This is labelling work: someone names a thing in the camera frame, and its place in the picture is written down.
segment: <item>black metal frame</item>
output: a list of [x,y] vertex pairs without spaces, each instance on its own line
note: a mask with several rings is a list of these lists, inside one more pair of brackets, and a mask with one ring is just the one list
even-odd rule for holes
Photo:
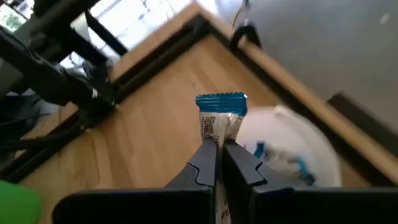
[[109,30],[107,30],[100,22],[98,22],[89,12],[85,11],[86,21],[88,27],[92,28],[96,34],[101,37],[116,53],[123,56],[128,52],[128,49],[118,41]]
[[328,103],[359,127],[368,136],[371,136],[380,145],[398,157],[398,136],[387,125],[371,116],[371,112],[343,92],[333,95]]
[[[366,159],[359,155],[355,148],[349,145],[341,136],[339,136],[339,134],[335,133],[330,127],[328,127],[291,92],[286,90],[283,85],[274,80],[256,62],[251,60],[245,52],[236,46],[230,46],[230,39],[218,31],[217,28],[213,27],[209,21],[200,14],[188,21],[168,40],[158,46],[140,62],[136,63],[123,76],[113,83],[116,101],[118,103],[122,102],[122,100],[178,58],[179,55],[189,50],[191,46],[208,35],[215,36],[241,63],[247,66],[247,68],[249,68],[253,74],[259,77],[269,88],[271,88],[273,92],[277,93],[286,105],[318,126],[336,150],[343,152],[343,155],[346,154],[345,152],[349,152],[351,158],[355,161],[359,161],[358,164],[360,166],[358,167],[358,170],[362,171],[361,174],[366,177],[368,181],[378,186],[394,185],[387,177],[382,175]],[[76,112],[56,127],[50,134],[70,129],[78,123],[78,117],[79,112]],[[44,149],[25,152],[3,170],[0,170],[0,179],[13,183],[19,182],[83,131],[84,129],[81,129],[69,135],[69,137],[64,141],[58,142],[57,144]]]

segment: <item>green object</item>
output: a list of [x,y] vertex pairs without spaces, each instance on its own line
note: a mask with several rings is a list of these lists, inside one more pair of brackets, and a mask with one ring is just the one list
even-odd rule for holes
[[41,210],[37,192],[0,180],[0,223],[36,224]]

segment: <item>snack packet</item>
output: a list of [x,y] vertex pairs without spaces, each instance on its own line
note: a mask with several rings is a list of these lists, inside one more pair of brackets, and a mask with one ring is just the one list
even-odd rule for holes
[[[201,137],[216,141],[219,158],[222,158],[225,139],[236,139],[238,135],[243,117],[248,112],[246,98],[242,92],[199,95],[196,98]],[[222,177],[216,182],[216,202],[216,223],[231,223]]]

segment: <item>wooden tabletop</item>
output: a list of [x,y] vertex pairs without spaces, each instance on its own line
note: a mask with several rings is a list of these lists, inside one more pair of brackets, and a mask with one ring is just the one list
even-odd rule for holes
[[[225,35],[232,34],[229,25],[193,3],[123,56],[110,73],[112,81],[198,13]],[[395,157],[256,46],[244,42],[241,48],[381,172],[398,182]],[[42,197],[41,223],[51,223],[51,212],[59,200],[80,190],[163,187],[181,171],[201,144],[195,97],[227,91],[244,91],[249,110],[255,106],[283,104],[236,57],[209,36],[126,98],[97,128],[73,140],[21,181]],[[27,137],[47,134],[76,110],[73,104],[61,108]],[[342,159],[341,168],[345,186],[368,186]]]

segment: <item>metal bracket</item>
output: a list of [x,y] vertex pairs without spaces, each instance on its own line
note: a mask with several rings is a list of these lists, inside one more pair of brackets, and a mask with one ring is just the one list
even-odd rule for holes
[[89,83],[96,91],[93,92],[87,108],[79,111],[82,125],[92,128],[105,119],[112,112],[115,102],[115,95],[108,71],[111,69],[110,63],[104,63],[98,67],[92,66],[89,62],[84,62],[85,70]]
[[235,31],[234,35],[231,38],[231,42],[229,43],[229,49],[232,51],[236,51],[238,49],[239,41],[244,36],[248,39],[248,41],[256,44],[259,48],[261,48],[260,38],[257,34],[254,23],[246,22],[244,25],[240,25]]

